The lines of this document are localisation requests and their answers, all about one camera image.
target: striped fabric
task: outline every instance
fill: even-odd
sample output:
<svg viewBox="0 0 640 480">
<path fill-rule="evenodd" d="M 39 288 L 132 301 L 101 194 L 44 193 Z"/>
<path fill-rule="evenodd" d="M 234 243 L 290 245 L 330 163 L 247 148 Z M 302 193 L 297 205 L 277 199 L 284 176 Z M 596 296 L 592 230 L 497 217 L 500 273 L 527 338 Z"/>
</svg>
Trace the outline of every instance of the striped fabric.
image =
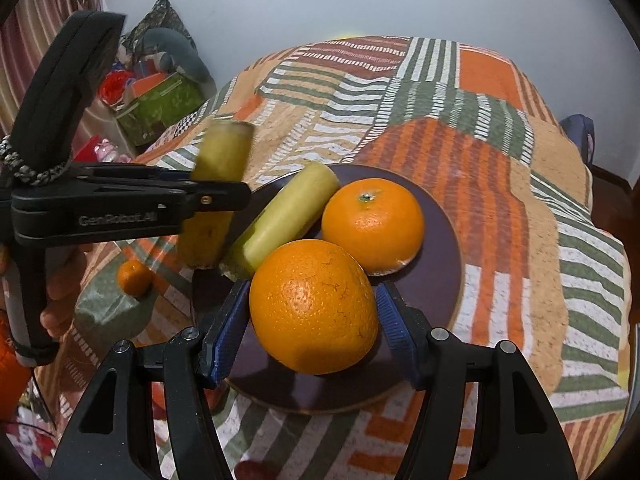
<svg viewBox="0 0 640 480">
<path fill-rule="evenodd" d="M 255 189 L 308 160 L 385 168 L 428 190 L 449 216 L 465 261 L 453 332 L 467 342 L 515 342 L 556 410 L 581 479 L 613 444 L 628 393 L 630 304 L 622 245 L 594 227 L 591 176 L 531 82 L 497 52 L 427 38 L 367 37 L 276 53 L 207 103 L 196 126 L 169 130 L 140 161 L 190 170 L 214 118 L 256 124 L 245 176 Z M 156 271 L 141 304 L 117 292 L 114 270 L 136 258 Z M 175 237 L 103 244 L 90 263 L 72 336 L 47 395 L 63 427 L 95 356 L 129 336 L 166 340 L 190 322 L 189 280 Z M 108 312 L 102 321 L 92 324 Z M 391 396 L 338 415 L 285 414 L 229 391 L 212 416 L 229 465 L 264 462 L 281 480 L 392 478 L 422 394 Z M 466 390 L 452 479 L 464 476 L 478 391 Z M 164 420 L 162 474 L 176 479 Z"/>
<path fill-rule="evenodd" d="M 0 25 L 0 135 L 11 131 L 33 74 L 65 20 L 76 10 L 99 7 L 100 0 L 20 0 Z M 111 111 L 98 99 L 85 111 L 73 149 L 97 134 L 127 145 Z"/>
</svg>

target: finger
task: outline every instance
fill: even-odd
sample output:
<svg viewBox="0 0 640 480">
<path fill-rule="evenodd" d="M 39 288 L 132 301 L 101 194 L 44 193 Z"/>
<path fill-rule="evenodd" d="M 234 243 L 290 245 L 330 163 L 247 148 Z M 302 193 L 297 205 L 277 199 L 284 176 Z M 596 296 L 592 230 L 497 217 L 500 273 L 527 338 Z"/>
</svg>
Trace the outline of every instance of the finger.
<svg viewBox="0 0 640 480">
<path fill-rule="evenodd" d="M 42 326 L 47 330 L 52 330 L 65 321 L 70 321 L 74 314 L 74 308 L 79 295 L 80 286 L 76 285 L 76 290 L 65 298 L 50 301 L 40 314 L 40 323 Z"/>
<path fill-rule="evenodd" d="M 52 300 L 61 300 L 76 290 L 86 270 L 86 256 L 74 251 L 66 264 L 47 282 L 47 294 Z"/>
<path fill-rule="evenodd" d="M 67 319 L 66 321 L 62 322 L 61 324 L 59 324 L 57 327 L 55 328 L 49 328 L 47 330 L 47 333 L 49 333 L 49 335 L 53 338 L 53 339 L 60 339 L 63 335 L 65 335 L 68 330 L 71 328 L 71 322 L 72 322 L 73 318 L 70 317 L 69 319 Z"/>
</svg>

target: plate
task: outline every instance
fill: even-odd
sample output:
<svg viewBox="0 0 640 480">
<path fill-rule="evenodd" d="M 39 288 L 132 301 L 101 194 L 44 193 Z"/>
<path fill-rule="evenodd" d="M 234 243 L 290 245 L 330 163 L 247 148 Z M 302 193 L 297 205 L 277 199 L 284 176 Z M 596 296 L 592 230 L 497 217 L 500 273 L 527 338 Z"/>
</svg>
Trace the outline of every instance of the plate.
<svg viewBox="0 0 640 480">
<path fill-rule="evenodd" d="M 403 176 L 359 164 L 332 164 L 344 186 L 363 178 L 386 178 L 407 188 L 424 214 L 424 241 L 414 260 L 404 269 L 371 278 L 376 286 L 390 280 L 409 306 L 422 310 L 432 326 L 450 328 L 463 285 L 463 263 L 456 233 L 446 213 L 421 187 Z M 295 173 L 282 176 L 254 191 L 249 206 L 236 212 L 227 243 L 235 240 L 260 214 Z M 320 238 L 320 222 L 306 238 Z M 222 301 L 231 282 L 216 270 L 196 270 L 193 275 L 192 311 L 196 322 Z M 264 351 L 251 324 L 247 327 L 234 362 L 230 385 L 256 402 L 285 412 L 338 413 L 364 406 L 387 396 L 403 382 L 392 361 L 382 330 L 369 354 L 355 366 L 324 376 L 299 374 L 281 365 Z"/>
</svg>

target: striped curtain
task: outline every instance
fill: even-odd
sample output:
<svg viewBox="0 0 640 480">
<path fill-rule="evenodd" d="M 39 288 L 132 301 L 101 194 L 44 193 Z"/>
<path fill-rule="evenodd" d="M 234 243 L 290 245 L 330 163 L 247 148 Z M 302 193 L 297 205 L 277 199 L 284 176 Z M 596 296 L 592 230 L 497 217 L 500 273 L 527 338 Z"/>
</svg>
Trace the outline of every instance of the striped curtain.
<svg viewBox="0 0 640 480">
<path fill-rule="evenodd" d="M 97 10 L 100 0 L 20 0 L 0 26 L 0 134 L 9 134 L 20 103 L 42 56 L 65 20 L 76 10 Z M 120 144 L 111 111 L 95 100 L 82 117 L 73 148 L 100 134 Z"/>
</svg>

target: large orange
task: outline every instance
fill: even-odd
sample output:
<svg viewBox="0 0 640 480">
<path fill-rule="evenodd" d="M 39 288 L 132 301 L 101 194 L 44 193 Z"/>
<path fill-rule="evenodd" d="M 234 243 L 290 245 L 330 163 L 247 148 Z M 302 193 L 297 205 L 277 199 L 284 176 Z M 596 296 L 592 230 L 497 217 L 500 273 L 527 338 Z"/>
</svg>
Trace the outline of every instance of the large orange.
<svg viewBox="0 0 640 480">
<path fill-rule="evenodd" d="M 264 349 L 303 374 L 356 364 L 378 336 L 369 280 L 344 249 L 324 240 L 273 251 L 254 275 L 249 307 Z"/>
<path fill-rule="evenodd" d="M 415 258 L 424 217 L 409 190 L 384 178 L 366 178 L 331 197 L 322 215 L 322 238 L 345 249 L 369 276 L 384 276 Z"/>
</svg>

